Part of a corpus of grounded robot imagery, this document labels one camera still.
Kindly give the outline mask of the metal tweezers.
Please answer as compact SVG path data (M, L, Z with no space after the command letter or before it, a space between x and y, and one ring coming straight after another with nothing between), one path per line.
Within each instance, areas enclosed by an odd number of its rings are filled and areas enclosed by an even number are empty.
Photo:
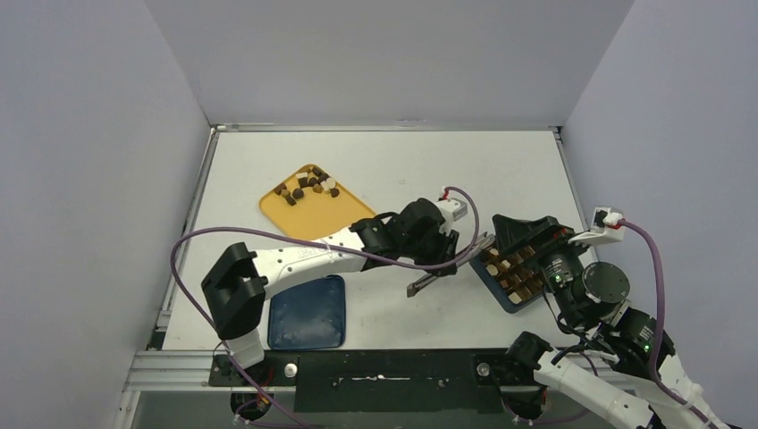
M455 274L460 267L472 261L483 250L490 247L495 242L495 236L490 232L482 232L475 241L474 246L467 251L464 256L455 264L455 267L448 267L443 269L439 273L425 273L419 279L410 283L406 288L406 296L408 298L415 297L421 290L426 288L431 283L438 279Z

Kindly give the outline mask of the blue chocolate box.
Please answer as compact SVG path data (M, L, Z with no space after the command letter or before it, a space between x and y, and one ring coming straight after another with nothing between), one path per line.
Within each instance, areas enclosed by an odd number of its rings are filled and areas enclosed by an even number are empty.
M548 242L539 248L526 246L515 252L499 252L494 242L470 261L469 265L502 309L509 314L515 314L532 302L545 297L549 291L543 272L529 264L547 244ZM497 267L496 276L491 276L486 271L488 265ZM509 300L511 293L517 293L522 298L519 305L514 305Z

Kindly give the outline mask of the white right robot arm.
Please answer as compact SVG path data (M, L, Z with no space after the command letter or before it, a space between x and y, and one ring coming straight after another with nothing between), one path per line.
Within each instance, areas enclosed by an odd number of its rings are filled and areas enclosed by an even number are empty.
M647 231L608 206L597 207L581 232L550 216L532 222L498 216L494 224L506 264L535 274L557 325L576 339L561 347L522 332L505 352L505 367L492 371L494 381L556 391L615 428L725 426L665 331L661 254ZM652 257L652 314L632 305L630 280L618 266L581 259L590 248L622 241L627 231L644 240Z

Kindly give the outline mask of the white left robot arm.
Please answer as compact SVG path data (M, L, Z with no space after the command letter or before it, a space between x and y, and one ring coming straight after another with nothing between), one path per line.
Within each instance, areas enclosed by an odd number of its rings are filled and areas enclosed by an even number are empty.
M267 360L258 325L265 302L300 284L333 274L398 265L442 276L455 272L459 233L467 214L457 199L420 198L399 213L359 220L322 239L296 246L250 250L230 245L201 282L218 338L231 352L232 372L246 384L260 382Z

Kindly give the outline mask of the yellow tray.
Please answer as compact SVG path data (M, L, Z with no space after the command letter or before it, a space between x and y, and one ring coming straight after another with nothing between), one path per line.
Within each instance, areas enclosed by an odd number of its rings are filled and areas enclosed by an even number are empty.
M284 235L315 240L375 211L317 164L305 164L277 181L258 202L260 212Z

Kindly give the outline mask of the blue box lid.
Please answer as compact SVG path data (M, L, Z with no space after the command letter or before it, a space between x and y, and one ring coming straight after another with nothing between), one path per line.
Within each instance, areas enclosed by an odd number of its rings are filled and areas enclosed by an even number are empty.
M289 288L270 300L267 343L272 350L335 349L346 339L346 288L329 275Z

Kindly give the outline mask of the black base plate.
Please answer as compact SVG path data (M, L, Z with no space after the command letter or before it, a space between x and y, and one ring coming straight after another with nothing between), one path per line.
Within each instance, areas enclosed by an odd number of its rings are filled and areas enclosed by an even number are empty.
M547 396L506 349L269 351L246 375L225 355L214 356L210 386L236 391L252 381L271 393L290 394L297 413L492 414L506 405L536 413Z

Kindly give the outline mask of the aluminium frame rail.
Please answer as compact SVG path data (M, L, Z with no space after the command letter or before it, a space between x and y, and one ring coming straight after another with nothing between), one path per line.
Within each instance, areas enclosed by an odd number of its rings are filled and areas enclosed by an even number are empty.
M212 386L215 353L209 350L138 351L124 391L251 392L252 386Z

